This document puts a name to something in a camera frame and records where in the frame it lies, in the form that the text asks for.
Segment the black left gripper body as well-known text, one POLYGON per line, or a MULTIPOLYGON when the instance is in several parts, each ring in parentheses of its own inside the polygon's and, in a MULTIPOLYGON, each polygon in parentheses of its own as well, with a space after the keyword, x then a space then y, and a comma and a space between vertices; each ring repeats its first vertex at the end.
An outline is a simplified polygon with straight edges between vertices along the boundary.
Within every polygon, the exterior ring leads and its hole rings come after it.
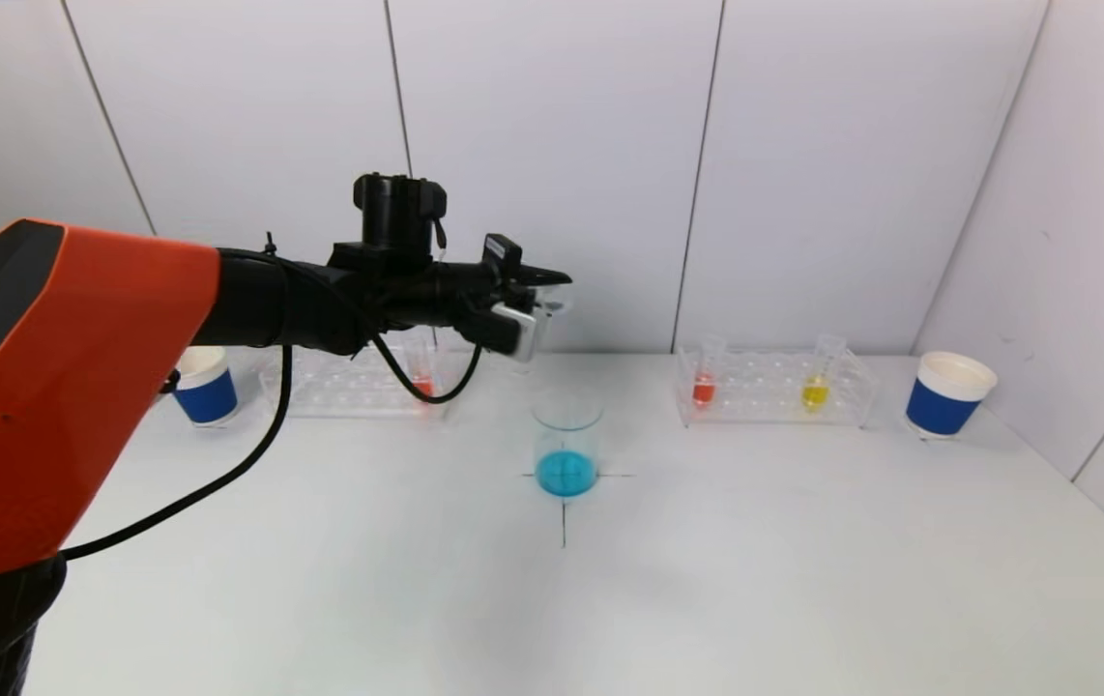
POLYGON ((509 282, 516 277, 520 261, 521 247, 500 234, 485 235, 482 257, 477 263, 434 260, 434 329, 484 323, 521 329, 522 314, 505 308, 509 282))

